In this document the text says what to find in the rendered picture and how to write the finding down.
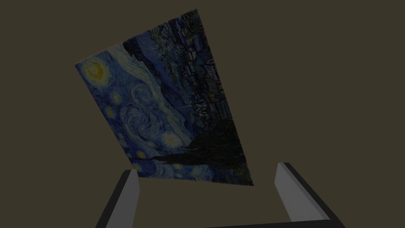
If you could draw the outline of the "blue starry night painting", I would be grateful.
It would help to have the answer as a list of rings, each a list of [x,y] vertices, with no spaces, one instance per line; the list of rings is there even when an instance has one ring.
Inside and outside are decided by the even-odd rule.
[[[140,177],[253,186],[197,9],[75,67]]]

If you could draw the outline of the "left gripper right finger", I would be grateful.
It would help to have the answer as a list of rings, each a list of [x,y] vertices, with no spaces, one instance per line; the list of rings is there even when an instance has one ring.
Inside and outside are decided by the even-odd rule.
[[[345,228],[290,163],[277,164],[274,184],[290,218],[281,228]]]

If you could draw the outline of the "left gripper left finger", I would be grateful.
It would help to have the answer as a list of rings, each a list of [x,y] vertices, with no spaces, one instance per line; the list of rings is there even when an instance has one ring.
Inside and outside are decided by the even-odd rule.
[[[132,228],[139,193],[137,170],[123,171],[95,228]]]

